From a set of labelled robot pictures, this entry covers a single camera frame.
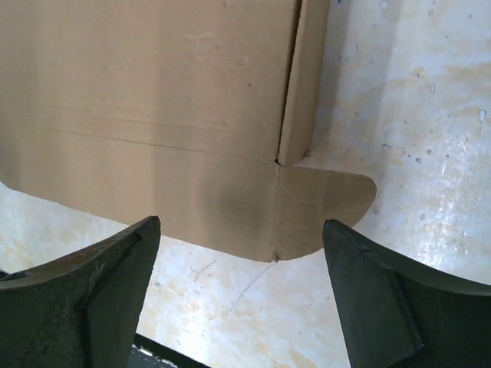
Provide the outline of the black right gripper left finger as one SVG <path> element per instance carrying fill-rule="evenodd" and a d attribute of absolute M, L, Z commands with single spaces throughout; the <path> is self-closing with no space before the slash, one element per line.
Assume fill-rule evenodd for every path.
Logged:
<path fill-rule="evenodd" d="M 125 367 L 160 243 L 149 216 L 39 266 L 1 272 L 3 367 Z"/>

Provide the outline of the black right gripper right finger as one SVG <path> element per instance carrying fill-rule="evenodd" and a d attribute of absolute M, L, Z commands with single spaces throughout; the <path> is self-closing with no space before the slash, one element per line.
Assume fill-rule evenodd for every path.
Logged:
<path fill-rule="evenodd" d="M 352 367 L 488 367 L 490 286 L 429 267 L 337 220 L 322 241 Z"/>

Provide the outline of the brown cardboard box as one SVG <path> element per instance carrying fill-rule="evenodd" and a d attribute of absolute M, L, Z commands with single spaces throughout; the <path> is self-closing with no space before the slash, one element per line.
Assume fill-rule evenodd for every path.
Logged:
<path fill-rule="evenodd" d="M 327 1 L 3 1 L 1 181 L 253 261 L 354 225 L 366 176 L 303 168 Z"/>

